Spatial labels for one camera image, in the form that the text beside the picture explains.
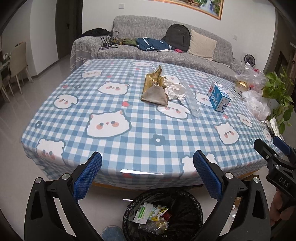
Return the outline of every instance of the pillow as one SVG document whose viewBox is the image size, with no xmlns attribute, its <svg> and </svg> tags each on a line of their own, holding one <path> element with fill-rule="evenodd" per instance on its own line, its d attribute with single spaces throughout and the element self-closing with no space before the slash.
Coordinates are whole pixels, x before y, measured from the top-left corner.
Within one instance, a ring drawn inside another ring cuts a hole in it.
<svg viewBox="0 0 296 241">
<path fill-rule="evenodd" d="M 194 32 L 192 29 L 188 53 L 212 60 L 217 41 Z"/>
</svg>

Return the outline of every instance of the white wall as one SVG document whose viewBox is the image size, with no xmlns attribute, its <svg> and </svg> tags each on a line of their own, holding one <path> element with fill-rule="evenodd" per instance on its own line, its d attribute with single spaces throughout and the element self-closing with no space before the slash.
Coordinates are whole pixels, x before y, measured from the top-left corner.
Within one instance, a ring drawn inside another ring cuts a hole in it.
<svg viewBox="0 0 296 241">
<path fill-rule="evenodd" d="M 2 34 L 3 53 L 26 41 L 26 59 L 31 76 L 58 61 L 55 37 L 57 0 L 28 0 L 12 17 Z"/>
<path fill-rule="evenodd" d="M 24 41 L 27 43 L 26 59 L 31 76 L 36 75 L 35 64 L 31 50 L 30 15 L 33 0 L 26 1 L 15 13 L 2 34 L 3 53 L 10 53 L 14 47 Z"/>
<path fill-rule="evenodd" d="M 119 3 L 125 3 L 125 8 L 118 9 Z M 275 8 L 268 0 L 225 0 L 221 21 L 190 8 L 158 1 L 84 0 L 82 32 L 99 27 L 111 30 L 118 15 L 153 16 L 206 29 L 228 40 L 237 60 L 244 52 L 253 54 L 256 67 L 261 70 L 271 50 L 276 18 Z"/>
<path fill-rule="evenodd" d="M 32 55 L 37 74 L 58 61 L 55 36 L 57 0 L 33 0 L 30 17 Z"/>
</svg>

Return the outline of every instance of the gray sofa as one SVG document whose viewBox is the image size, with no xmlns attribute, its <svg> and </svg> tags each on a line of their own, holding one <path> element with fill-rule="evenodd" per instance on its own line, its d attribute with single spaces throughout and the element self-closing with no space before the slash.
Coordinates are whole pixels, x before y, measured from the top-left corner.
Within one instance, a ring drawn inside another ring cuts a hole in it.
<svg viewBox="0 0 296 241">
<path fill-rule="evenodd" d="M 172 24 L 183 24 L 167 19 L 146 16 L 117 16 L 113 22 L 113 32 L 118 31 L 118 38 L 149 37 L 161 39 Z M 163 63 L 175 64 L 200 70 L 229 81 L 235 82 L 235 74 L 245 73 L 244 67 L 233 58 L 231 44 L 219 36 L 191 25 L 183 24 L 189 30 L 207 36 L 217 41 L 213 61 L 194 56 L 189 53 L 177 53 L 175 51 L 145 52 L 135 46 L 118 46 L 108 50 L 99 50 L 103 46 L 101 37 L 83 37 L 73 43 L 70 69 L 73 72 L 89 59 L 98 58 L 128 58 L 139 60 L 151 60 Z"/>
</svg>

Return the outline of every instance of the trash can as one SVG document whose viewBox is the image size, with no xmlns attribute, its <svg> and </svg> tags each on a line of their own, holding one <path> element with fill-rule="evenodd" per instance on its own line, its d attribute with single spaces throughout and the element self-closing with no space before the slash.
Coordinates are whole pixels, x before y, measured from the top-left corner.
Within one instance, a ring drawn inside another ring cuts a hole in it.
<svg viewBox="0 0 296 241">
<path fill-rule="evenodd" d="M 163 234 L 148 233 L 133 222 L 144 202 L 169 208 L 171 218 L 168 229 Z M 190 241 L 202 224 L 202 209 L 194 196 L 181 188 L 161 188 L 148 190 L 136 197 L 123 216 L 122 227 L 127 241 Z"/>
</svg>

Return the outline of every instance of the hand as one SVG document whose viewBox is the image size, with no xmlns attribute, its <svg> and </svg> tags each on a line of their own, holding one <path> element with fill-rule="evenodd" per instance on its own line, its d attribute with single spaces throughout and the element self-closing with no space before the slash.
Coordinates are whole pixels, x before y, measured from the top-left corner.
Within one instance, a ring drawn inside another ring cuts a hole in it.
<svg viewBox="0 0 296 241">
<path fill-rule="evenodd" d="M 274 199 L 270 205 L 269 211 L 270 226 L 273 226 L 279 219 L 288 220 L 293 214 L 295 207 L 289 207 L 280 213 L 279 210 L 281 209 L 282 205 L 283 200 L 281 198 L 281 192 L 276 189 L 276 194 L 274 195 Z"/>
</svg>

